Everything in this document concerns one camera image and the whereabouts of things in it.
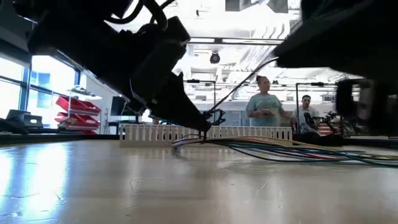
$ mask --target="wire bundle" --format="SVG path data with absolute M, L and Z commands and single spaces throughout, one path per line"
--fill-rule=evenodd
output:
M 320 147 L 297 141 L 288 141 L 268 137 L 237 137 L 237 138 L 192 138 L 175 141 L 174 148 L 188 144 L 208 143 L 225 146 L 232 150 L 270 162 L 286 163 L 325 163 L 344 162 L 345 164 L 369 164 L 372 166 L 384 166 L 398 168 L 398 156 L 371 154 L 366 151 L 342 151 L 330 147 Z

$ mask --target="table surface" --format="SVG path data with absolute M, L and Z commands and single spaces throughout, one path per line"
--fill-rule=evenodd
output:
M 117 141 L 0 148 L 0 223 L 398 223 L 398 170 Z

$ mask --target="woman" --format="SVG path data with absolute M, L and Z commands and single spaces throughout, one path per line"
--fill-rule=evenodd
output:
M 282 108 L 282 103 L 275 95 L 268 94 L 270 82 L 267 77 L 256 77 L 260 93 L 252 96 L 246 107 L 248 116 L 252 118 L 251 126 L 279 127 L 280 117 L 295 122 L 295 118 Z

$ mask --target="ceiling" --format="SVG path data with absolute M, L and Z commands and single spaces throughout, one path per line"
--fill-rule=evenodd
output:
M 167 17 L 178 16 L 193 38 L 284 40 L 300 24 L 300 0 L 287 1 L 288 13 L 275 13 L 267 4 L 270 1 L 283 2 L 282 0 L 261 0 L 260 3 L 241 11 L 230 12 L 226 11 L 226 0 L 176 0 L 164 11 Z M 134 10 L 135 4 L 126 14 Z M 149 20 L 149 12 L 142 11 L 130 24 L 111 25 L 116 30 L 137 31 Z M 187 52 L 175 66 L 174 73 L 183 72 L 185 80 L 216 81 L 216 99 L 219 100 L 261 62 L 271 59 L 274 48 L 275 45 L 188 44 Z M 218 64 L 210 63 L 213 52 L 218 52 L 220 56 L 221 60 Z M 282 98 L 281 100 L 289 95 L 295 95 L 294 85 L 298 82 L 334 83 L 342 78 L 351 78 L 328 68 L 284 69 L 276 67 L 274 63 L 263 68 L 258 75 L 267 76 L 270 81 L 278 82 L 279 85 L 272 86 L 271 90 L 272 94 Z M 213 101 L 215 95 L 214 87 L 205 83 L 186 84 L 185 91 L 193 100 Z M 319 91 L 319 95 L 324 95 L 333 89 L 317 90 L 309 87 L 308 91 Z M 251 79 L 246 86 L 230 96 L 229 100 L 248 100 L 257 92 L 257 86 Z

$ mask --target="laboratory room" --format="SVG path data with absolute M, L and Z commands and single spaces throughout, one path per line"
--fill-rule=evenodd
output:
M 0 1 L 0 223 L 398 223 L 392 3 L 54 2 Z

